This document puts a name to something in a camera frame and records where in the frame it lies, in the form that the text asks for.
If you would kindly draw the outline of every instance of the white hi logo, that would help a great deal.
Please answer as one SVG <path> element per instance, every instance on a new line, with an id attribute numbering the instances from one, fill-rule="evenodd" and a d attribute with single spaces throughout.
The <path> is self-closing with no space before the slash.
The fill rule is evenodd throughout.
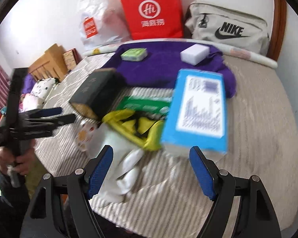
<path id="1" fill-rule="evenodd" d="M 146 0 L 140 3 L 138 7 L 138 11 L 140 15 L 146 19 L 153 19 L 157 17 L 160 14 L 161 8 L 159 3 L 157 3 L 154 0 Z"/>

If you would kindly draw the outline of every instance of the blue box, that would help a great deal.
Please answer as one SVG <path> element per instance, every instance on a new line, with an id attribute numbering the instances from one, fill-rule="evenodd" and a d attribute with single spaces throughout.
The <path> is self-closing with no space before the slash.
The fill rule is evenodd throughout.
<path id="1" fill-rule="evenodd" d="M 226 98 L 222 74 L 191 69 L 179 71 L 161 144 L 174 156 L 189 157 L 193 146 L 198 146 L 205 157 L 214 162 L 226 154 Z"/>

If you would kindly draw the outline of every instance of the metal screw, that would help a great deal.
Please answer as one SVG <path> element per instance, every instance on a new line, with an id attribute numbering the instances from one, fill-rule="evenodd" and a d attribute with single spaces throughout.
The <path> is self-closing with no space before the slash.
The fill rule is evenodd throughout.
<path id="1" fill-rule="evenodd" d="M 82 169 L 82 168 L 78 168 L 75 170 L 76 175 L 81 175 L 83 172 L 84 172 L 84 169 Z"/>
<path id="2" fill-rule="evenodd" d="M 220 175 L 227 176 L 228 175 L 228 171 L 226 171 L 225 169 L 221 169 L 220 170 Z"/>
<path id="3" fill-rule="evenodd" d="M 47 180 L 47 179 L 49 179 L 50 177 L 51 177 L 50 174 L 45 174 L 45 175 L 43 175 L 43 179 L 44 179 L 44 180 Z"/>
<path id="4" fill-rule="evenodd" d="M 259 181 L 259 177 L 258 176 L 252 176 L 253 181 Z"/>

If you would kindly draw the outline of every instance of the nike swoosh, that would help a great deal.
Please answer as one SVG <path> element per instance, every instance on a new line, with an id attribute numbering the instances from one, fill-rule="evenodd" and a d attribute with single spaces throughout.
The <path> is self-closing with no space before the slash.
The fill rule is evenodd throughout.
<path id="1" fill-rule="evenodd" d="M 231 39 L 231 38 L 240 38 L 240 37 L 249 37 L 249 36 L 242 36 L 242 35 L 235 35 L 235 36 L 229 36 L 229 35 L 222 35 L 220 34 L 220 28 L 215 31 L 215 37 L 218 39 Z"/>

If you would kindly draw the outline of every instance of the yellow pouch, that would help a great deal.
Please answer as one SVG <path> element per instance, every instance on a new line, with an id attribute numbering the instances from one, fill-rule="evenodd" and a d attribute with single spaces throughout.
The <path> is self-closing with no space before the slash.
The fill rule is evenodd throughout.
<path id="1" fill-rule="evenodd" d="M 135 114 L 136 112 L 130 109 L 112 111 L 105 115 L 102 121 L 144 150 L 155 151 L 160 149 L 160 137 L 164 121 L 150 120 L 140 116 L 136 124 L 136 120 L 132 119 Z"/>

